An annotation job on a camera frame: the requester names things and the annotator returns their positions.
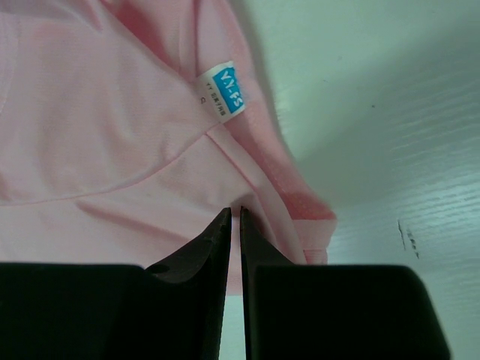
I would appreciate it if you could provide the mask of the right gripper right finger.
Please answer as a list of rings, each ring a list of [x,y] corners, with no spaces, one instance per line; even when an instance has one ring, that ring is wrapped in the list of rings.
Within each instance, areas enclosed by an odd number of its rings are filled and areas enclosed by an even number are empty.
[[[245,207],[240,212],[240,244],[246,356],[269,359],[280,308],[275,303],[280,289],[275,278],[279,268],[293,263],[266,239]]]

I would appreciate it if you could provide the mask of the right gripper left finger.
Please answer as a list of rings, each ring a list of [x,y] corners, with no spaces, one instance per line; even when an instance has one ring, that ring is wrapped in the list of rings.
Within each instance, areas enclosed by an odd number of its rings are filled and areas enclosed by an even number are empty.
[[[154,336],[161,359],[218,359],[230,261],[232,212],[146,271],[158,281]]]

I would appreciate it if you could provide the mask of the pink polo shirt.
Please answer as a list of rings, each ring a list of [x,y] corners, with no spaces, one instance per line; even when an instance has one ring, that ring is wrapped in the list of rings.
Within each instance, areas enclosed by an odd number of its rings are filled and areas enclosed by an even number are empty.
[[[227,207],[326,264],[228,1],[1,3],[2,261],[150,266]]]

